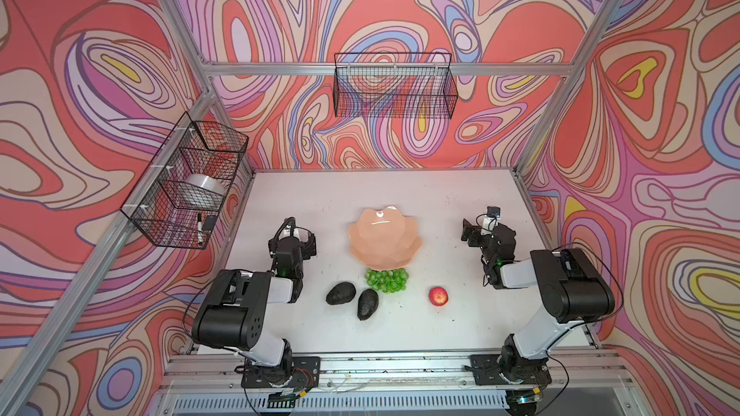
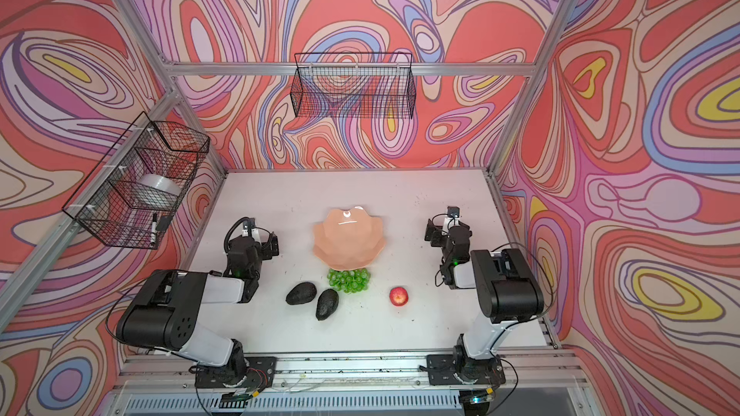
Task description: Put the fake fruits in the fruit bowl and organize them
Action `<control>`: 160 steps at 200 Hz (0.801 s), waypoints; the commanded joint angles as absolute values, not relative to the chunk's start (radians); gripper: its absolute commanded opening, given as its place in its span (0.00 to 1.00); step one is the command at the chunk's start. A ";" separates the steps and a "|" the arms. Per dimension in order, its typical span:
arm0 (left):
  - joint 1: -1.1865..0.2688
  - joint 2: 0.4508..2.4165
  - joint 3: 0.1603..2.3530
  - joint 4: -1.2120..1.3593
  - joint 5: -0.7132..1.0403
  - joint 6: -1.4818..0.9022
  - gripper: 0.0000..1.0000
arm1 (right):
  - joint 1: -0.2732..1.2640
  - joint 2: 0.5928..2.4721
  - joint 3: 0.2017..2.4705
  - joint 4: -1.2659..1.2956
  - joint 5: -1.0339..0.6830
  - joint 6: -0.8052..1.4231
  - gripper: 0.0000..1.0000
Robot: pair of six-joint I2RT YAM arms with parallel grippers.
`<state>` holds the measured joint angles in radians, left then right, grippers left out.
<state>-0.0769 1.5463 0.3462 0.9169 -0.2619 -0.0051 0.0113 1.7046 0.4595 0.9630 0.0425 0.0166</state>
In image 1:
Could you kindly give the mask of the dark fake avocado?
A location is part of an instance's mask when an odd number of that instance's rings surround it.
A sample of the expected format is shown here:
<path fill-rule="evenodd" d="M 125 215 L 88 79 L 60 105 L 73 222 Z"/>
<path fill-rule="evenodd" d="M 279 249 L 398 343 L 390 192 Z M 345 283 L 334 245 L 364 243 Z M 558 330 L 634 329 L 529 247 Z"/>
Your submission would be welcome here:
<path fill-rule="evenodd" d="M 366 321 L 370 319 L 377 311 L 379 304 L 379 295 L 375 290 L 364 290 L 358 298 L 358 319 L 360 321 Z"/>
<path fill-rule="evenodd" d="M 343 281 L 331 288 L 325 301 L 329 305 L 341 305 L 352 302 L 357 294 L 357 289 L 353 283 Z"/>

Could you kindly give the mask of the red fake apple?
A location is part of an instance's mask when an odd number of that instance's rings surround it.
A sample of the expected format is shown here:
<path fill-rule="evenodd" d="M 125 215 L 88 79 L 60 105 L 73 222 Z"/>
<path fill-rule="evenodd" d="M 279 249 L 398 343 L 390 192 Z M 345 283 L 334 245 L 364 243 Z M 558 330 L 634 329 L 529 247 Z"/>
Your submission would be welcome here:
<path fill-rule="evenodd" d="M 433 287 L 429 291 L 428 298 L 431 304 L 437 307 L 445 306 L 449 302 L 448 292 L 440 286 Z"/>

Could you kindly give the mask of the green fake grape bunch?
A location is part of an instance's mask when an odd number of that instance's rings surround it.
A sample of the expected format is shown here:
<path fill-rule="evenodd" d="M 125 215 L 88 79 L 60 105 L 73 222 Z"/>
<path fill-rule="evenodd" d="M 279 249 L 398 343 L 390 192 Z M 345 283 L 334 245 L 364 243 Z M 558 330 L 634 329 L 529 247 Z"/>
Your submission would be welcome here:
<path fill-rule="evenodd" d="M 409 280 L 409 274 L 404 269 L 387 271 L 375 271 L 368 269 L 365 273 L 365 281 L 368 286 L 385 294 L 394 294 L 404 291 Z"/>

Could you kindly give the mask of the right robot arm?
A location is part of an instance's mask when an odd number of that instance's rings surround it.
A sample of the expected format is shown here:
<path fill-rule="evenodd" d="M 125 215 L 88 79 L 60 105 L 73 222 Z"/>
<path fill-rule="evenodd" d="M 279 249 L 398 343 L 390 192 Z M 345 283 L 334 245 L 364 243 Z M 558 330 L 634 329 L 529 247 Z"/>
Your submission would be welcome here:
<path fill-rule="evenodd" d="M 516 232 L 493 218 L 483 225 L 462 222 L 461 240 L 481 250 L 484 284 L 496 290 L 536 287 L 542 306 L 518 332 L 507 337 L 493 369 L 506 381 L 541 372 L 550 349 L 572 329 L 596 323 L 615 311 L 616 298 L 580 248 L 533 250 L 514 259 Z"/>

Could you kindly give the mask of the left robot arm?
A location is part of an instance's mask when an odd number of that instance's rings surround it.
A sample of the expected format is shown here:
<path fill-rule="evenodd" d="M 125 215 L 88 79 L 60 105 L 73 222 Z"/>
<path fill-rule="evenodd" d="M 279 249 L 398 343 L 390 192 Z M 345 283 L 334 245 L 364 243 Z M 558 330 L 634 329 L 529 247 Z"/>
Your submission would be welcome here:
<path fill-rule="evenodd" d="M 264 330 L 267 306 L 294 304 L 304 289 L 304 262 L 316 256 L 315 235 L 289 217 L 268 241 L 266 272 L 223 270 L 209 286 L 191 327 L 195 344 L 235 352 L 258 368 L 291 373 L 286 339 Z"/>

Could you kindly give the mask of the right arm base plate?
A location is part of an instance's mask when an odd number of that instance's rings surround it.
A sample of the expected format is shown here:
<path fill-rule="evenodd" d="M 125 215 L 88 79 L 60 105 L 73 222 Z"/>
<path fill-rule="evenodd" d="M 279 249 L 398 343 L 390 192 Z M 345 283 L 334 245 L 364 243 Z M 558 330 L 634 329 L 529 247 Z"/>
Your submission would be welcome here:
<path fill-rule="evenodd" d="M 502 358 L 500 354 L 472 354 L 464 371 L 473 375 L 478 386 L 514 385 L 547 387 L 552 377 L 546 359 Z"/>

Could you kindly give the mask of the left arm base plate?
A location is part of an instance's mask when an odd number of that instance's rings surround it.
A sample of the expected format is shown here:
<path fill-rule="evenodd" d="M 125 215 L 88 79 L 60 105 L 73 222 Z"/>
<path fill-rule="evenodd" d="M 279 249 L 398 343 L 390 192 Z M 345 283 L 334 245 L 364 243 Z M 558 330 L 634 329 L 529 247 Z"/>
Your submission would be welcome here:
<path fill-rule="evenodd" d="M 276 367 L 257 366 L 247 361 L 238 365 L 234 371 L 241 376 L 241 386 L 245 389 L 308 391 L 320 381 L 321 358 L 285 358 Z"/>

